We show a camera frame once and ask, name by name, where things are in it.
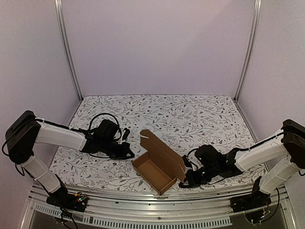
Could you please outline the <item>brown cardboard box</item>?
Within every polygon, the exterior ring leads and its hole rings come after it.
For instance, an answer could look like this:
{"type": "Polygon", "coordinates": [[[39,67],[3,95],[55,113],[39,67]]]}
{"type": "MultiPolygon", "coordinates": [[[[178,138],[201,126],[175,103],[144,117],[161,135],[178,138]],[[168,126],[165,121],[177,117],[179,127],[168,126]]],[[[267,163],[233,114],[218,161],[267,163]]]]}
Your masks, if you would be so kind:
{"type": "Polygon", "coordinates": [[[177,180],[184,182],[186,168],[179,154],[150,130],[142,130],[140,139],[146,152],[133,160],[132,165],[158,195],[163,195],[177,180]]]}

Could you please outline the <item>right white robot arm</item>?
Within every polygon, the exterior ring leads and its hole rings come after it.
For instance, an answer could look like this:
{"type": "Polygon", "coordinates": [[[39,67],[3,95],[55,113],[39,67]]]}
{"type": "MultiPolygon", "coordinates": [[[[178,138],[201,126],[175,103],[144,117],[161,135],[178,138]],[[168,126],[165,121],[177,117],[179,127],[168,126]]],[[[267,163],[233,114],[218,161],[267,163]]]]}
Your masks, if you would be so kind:
{"type": "Polygon", "coordinates": [[[256,180],[255,191],[246,198],[248,206],[256,208],[264,202],[265,195],[271,194],[293,174],[304,169],[305,128],[287,119],[272,136],[249,148],[236,147],[227,154],[221,154],[212,145],[203,145],[192,151],[203,166],[189,169],[184,181],[179,184],[180,188],[206,185],[216,176],[235,177],[258,164],[281,157],[278,164],[256,180]]]}

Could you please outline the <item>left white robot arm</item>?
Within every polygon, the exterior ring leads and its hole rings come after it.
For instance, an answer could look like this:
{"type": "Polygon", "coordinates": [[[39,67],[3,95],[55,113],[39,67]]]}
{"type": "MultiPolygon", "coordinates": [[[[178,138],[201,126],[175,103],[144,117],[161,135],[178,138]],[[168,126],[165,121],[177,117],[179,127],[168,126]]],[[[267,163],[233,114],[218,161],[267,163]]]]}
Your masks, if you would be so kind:
{"type": "Polygon", "coordinates": [[[126,142],[130,131],[121,129],[118,120],[103,119],[97,127],[90,121],[86,129],[75,129],[38,118],[33,111],[26,110],[8,128],[2,146],[4,155],[21,167],[20,174],[29,174],[39,182],[60,207],[67,207],[71,197],[57,175],[39,159],[37,149],[51,145],[65,147],[89,154],[96,158],[127,160],[135,155],[126,142]]]}

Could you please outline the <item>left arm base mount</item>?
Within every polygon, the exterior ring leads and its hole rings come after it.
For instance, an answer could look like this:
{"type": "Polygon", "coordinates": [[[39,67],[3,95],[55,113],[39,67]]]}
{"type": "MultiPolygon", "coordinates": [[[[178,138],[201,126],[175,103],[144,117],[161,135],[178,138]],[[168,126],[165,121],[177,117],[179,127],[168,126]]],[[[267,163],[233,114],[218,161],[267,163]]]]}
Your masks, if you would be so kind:
{"type": "Polygon", "coordinates": [[[57,190],[54,192],[46,190],[46,192],[49,195],[46,202],[50,205],[78,212],[85,212],[86,210],[89,196],[82,192],[68,193],[62,181],[60,181],[60,186],[57,190]]]}

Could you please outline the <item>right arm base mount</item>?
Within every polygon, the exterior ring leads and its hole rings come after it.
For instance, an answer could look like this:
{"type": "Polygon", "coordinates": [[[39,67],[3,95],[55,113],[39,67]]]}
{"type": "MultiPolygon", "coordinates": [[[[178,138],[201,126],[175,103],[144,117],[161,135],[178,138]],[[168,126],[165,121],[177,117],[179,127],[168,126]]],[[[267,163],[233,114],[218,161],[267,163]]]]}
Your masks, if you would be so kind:
{"type": "Polygon", "coordinates": [[[270,194],[265,194],[260,191],[259,183],[261,178],[260,176],[254,182],[250,194],[230,198],[230,207],[234,213],[264,207],[272,203],[270,194]]]}

